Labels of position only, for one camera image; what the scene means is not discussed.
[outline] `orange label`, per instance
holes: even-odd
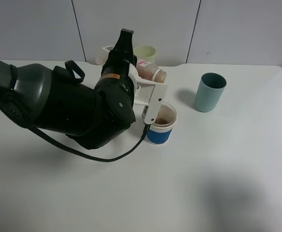
[[[104,78],[116,78],[116,79],[120,79],[120,75],[115,74],[115,73],[108,73],[103,75],[102,77],[100,77],[100,80],[104,79]]]

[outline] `black cable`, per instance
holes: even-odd
[[[77,156],[80,156],[80,157],[83,157],[83,158],[86,158],[86,159],[89,159],[89,160],[94,160],[94,161],[98,161],[98,162],[114,162],[114,161],[117,161],[121,158],[124,158],[125,156],[129,155],[131,152],[133,152],[139,145],[140,143],[145,139],[146,135],[147,135],[147,132],[150,128],[150,125],[148,124],[145,124],[145,127],[143,129],[143,134],[141,136],[141,139],[139,140],[139,142],[137,142],[137,144],[130,149],[130,151],[122,154],[121,156],[117,156],[115,158],[111,158],[111,159],[103,159],[103,158],[99,158],[99,157],[94,157],[94,156],[90,156],[90,155],[87,155],[85,153],[82,153],[80,151],[77,151],[73,148],[70,148],[66,145],[63,145],[61,143],[59,143],[58,141],[54,140],[53,138],[49,137],[47,134],[45,134],[44,132],[42,132],[41,130],[39,130],[38,128],[36,127],[33,127],[33,128],[28,128],[30,131],[32,131],[33,133],[35,133],[37,136],[41,137],[42,139],[46,140],[47,142],[49,142],[50,144],[64,150],[64,151],[67,151],[67,152],[70,152],[72,154],[75,154]]]

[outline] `teal cup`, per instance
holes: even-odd
[[[216,73],[206,73],[201,77],[199,88],[195,96],[194,105],[201,112],[213,110],[224,88],[226,79]]]

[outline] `black robotic arm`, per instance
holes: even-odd
[[[65,133],[86,149],[97,149],[128,129],[135,122],[134,84],[128,76],[130,64],[136,66],[132,34],[121,30],[94,89],[81,84],[85,74],[73,61],[67,61],[65,69],[53,70],[40,64],[17,68],[0,61],[0,109],[17,125],[87,159],[111,162],[128,155],[145,138],[149,125],[132,150],[114,159],[81,153],[38,128]]]

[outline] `yellow cup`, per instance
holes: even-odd
[[[155,63],[156,49],[148,45],[139,45],[134,48],[134,54],[144,60]]]

